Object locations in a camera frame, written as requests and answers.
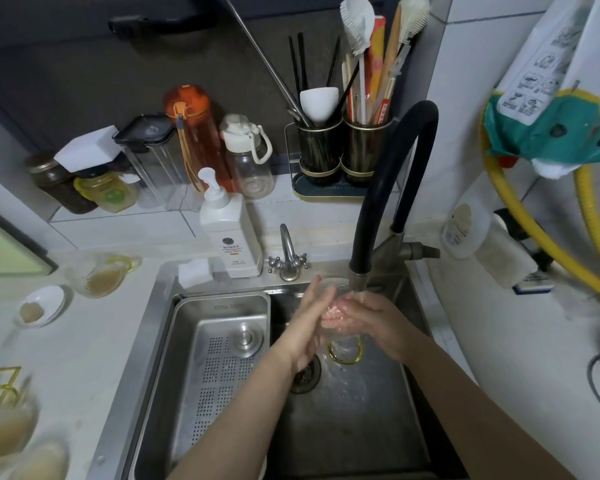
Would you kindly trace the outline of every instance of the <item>small bottle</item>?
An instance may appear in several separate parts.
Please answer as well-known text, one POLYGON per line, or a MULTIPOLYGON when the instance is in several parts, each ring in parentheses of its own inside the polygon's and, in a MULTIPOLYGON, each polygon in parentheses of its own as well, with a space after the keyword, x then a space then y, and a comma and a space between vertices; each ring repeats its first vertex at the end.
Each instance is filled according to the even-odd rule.
POLYGON ((216 182, 216 171, 203 168, 198 177, 209 188, 200 209, 200 225, 232 278, 250 278, 262 272, 262 248, 256 238, 244 197, 230 194, 216 182))
POLYGON ((269 195, 274 185, 269 165, 273 148, 262 126, 256 126, 241 114, 227 114, 220 124, 220 137, 224 139, 237 191, 249 198, 269 195))

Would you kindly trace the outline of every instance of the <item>lotion bottle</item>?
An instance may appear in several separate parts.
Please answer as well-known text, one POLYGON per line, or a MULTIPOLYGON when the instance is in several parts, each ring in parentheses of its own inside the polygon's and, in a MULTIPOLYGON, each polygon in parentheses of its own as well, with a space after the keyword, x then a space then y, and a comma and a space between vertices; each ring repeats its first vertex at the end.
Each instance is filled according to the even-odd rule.
POLYGON ((200 180, 209 188, 200 209, 200 225, 232 278, 250 278, 262 272, 262 248, 253 230, 244 197, 227 193, 216 181, 213 168, 202 168, 200 180))

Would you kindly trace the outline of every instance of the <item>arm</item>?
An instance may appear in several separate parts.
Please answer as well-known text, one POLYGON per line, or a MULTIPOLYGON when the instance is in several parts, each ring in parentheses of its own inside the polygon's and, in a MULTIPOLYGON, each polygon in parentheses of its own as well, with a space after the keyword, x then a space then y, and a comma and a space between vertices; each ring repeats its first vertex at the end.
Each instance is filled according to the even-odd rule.
POLYGON ((315 353, 318 319, 335 296, 334 287, 318 296, 318 281, 312 281, 285 332, 168 480, 258 478, 293 377, 315 353))
POLYGON ((575 480, 387 298, 362 292, 339 306, 411 370, 473 480, 575 480))

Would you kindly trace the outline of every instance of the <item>hand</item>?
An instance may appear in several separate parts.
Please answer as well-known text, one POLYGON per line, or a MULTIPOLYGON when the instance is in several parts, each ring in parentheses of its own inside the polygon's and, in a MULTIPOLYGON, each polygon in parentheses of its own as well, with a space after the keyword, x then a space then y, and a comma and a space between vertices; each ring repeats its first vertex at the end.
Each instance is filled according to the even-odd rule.
POLYGON ((320 276, 316 276, 309 284, 300 307, 272 347, 289 357, 293 373, 302 371, 309 364, 320 345, 320 337, 316 334, 318 320, 336 295, 334 286, 320 293, 319 282, 320 276))
POLYGON ((414 339, 423 335, 389 299, 362 291, 342 297, 336 306, 355 323, 347 332, 368 333, 389 357, 410 364, 414 339))

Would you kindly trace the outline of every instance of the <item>white bottle cap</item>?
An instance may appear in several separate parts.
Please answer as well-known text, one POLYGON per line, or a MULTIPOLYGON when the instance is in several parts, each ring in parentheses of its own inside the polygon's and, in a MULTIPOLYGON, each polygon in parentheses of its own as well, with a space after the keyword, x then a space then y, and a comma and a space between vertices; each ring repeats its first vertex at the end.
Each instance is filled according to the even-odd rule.
POLYGON ((216 170, 206 166, 200 169, 198 177, 209 186, 205 190, 205 201, 208 202, 209 206, 214 209, 222 209, 229 203, 229 194, 216 181, 216 170))
POLYGON ((220 124, 220 135, 226 149, 232 153, 250 152, 251 138, 256 148, 260 146, 258 127, 241 114, 227 114, 220 124))

